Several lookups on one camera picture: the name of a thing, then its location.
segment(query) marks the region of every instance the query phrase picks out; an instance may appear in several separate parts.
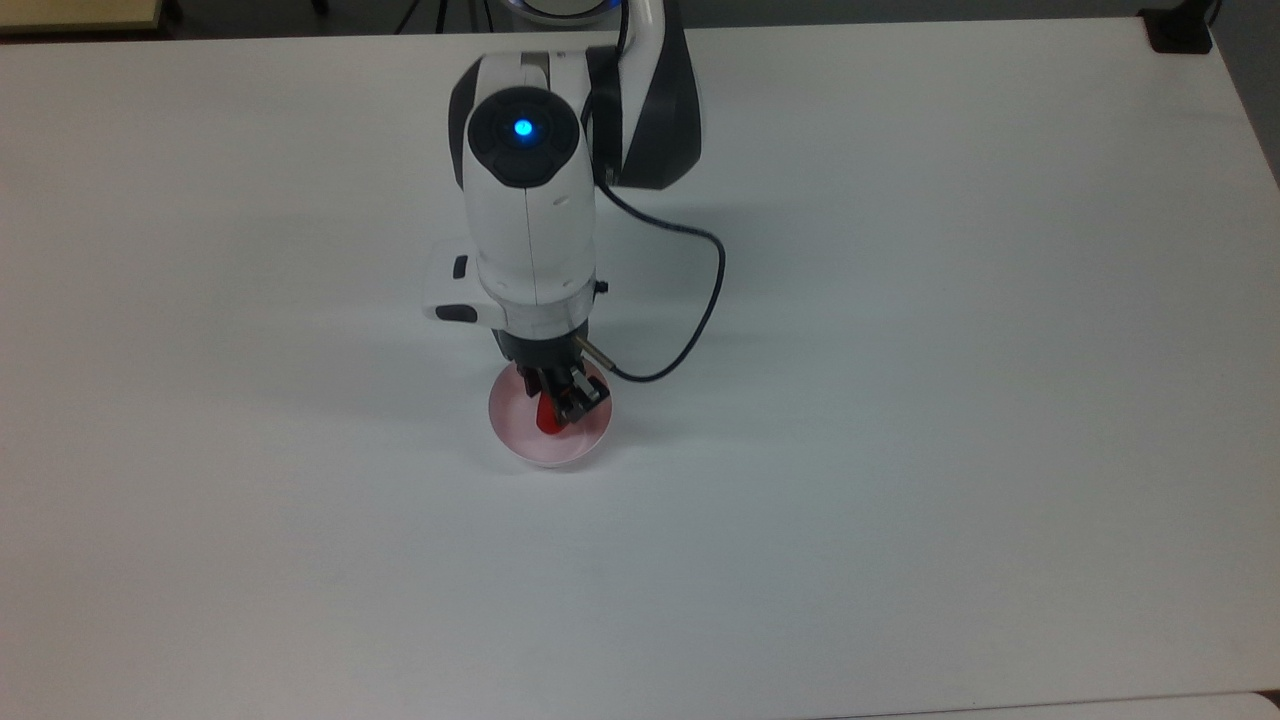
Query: button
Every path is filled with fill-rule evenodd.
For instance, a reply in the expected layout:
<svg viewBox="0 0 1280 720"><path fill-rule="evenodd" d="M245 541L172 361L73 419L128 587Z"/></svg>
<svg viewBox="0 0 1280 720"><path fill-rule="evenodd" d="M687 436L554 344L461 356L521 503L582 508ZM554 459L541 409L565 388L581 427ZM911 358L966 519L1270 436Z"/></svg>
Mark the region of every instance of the button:
<svg viewBox="0 0 1280 720"><path fill-rule="evenodd" d="M547 113L522 102L497 114L494 135L512 150L529 150L547 140L549 124Z"/></svg>
<svg viewBox="0 0 1280 720"><path fill-rule="evenodd" d="M552 147L561 152L570 152L577 146L577 120L564 122L564 117L557 114L552 120Z"/></svg>
<svg viewBox="0 0 1280 720"><path fill-rule="evenodd" d="M494 173L506 184L536 187L552 173L552 159L547 152L503 152L494 158Z"/></svg>
<svg viewBox="0 0 1280 720"><path fill-rule="evenodd" d="M480 319L476 309L470 305L436 305L435 316L451 323L474 323Z"/></svg>
<svg viewBox="0 0 1280 720"><path fill-rule="evenodd" d="M471 149L476 155L485 155L493 151L498 141L493 137L493 105L485 104L476 108L471 114L471 124L467 135L471 136Z"/></svg>

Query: black bracket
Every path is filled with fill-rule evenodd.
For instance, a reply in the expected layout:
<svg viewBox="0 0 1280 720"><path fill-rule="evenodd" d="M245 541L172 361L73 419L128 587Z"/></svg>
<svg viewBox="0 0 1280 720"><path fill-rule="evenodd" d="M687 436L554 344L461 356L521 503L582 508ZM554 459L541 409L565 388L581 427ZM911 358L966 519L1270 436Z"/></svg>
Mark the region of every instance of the black bracket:
<svg viewBox="0 0 1280 720"><path fill-rule="evenodd" d="M1139 10L1147 24L1147 40L1156 53L1207 55L1213 49L1204 14L1215 0L1184 0L1172 10Z"/></svg>
<svg viewBox="0 0 1280 720"><path fill-rule="evenodd" d="M1276 710L1280 710L1280 691L1258 691L1258 694L1270 700Z"/></svg>

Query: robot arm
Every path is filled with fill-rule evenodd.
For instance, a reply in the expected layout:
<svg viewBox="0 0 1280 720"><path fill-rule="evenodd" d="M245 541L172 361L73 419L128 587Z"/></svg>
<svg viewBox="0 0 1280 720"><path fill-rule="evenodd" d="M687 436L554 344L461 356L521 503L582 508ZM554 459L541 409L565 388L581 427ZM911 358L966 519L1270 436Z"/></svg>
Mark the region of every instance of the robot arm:
<svg viewBox="0 0 1280 720"><path fill-rule="evenodd" d="M431 252L424 311L493 329L559 425L608 397L575 340L605 288L595 278L595 182L667 187L701 151L675 0L632 0L628 10L621 56L614 46L485 55L449 102L471 237Z"/></svg>

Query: pink bowl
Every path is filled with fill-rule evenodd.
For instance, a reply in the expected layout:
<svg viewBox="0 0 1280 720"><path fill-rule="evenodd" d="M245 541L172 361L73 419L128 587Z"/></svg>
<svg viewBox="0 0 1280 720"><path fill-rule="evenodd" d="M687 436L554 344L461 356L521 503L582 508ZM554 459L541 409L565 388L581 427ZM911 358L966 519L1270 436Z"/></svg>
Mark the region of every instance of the pink bowl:
<svg viewBox="0 0 1280 720"><path fill-rule="evenodd" d="M585 361L586 373L608 380L599 368ZM538 429L538 398L525 395L525 380L512 363L498 373L489 391L489 423L494 434L508 450L541 468L558 468L590 452L613 418L613 396L609 396L577 423L549 436Z"/></svg>

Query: white table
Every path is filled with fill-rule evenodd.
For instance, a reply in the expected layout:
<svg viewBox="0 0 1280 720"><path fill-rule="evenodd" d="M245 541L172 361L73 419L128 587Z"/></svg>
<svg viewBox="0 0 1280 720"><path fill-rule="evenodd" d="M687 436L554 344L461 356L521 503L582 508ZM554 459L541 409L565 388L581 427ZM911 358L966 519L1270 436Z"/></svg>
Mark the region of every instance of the white table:
<svg viewBox="0 0 1280 720"><path fill-rule="evenodd" d="M445 99L582 36L0 47L0 716L778 719L1280 685L1280 193L1135 19L690 33L721 309L492 437ZM709 249L602 205L636 372Z"/></svg>

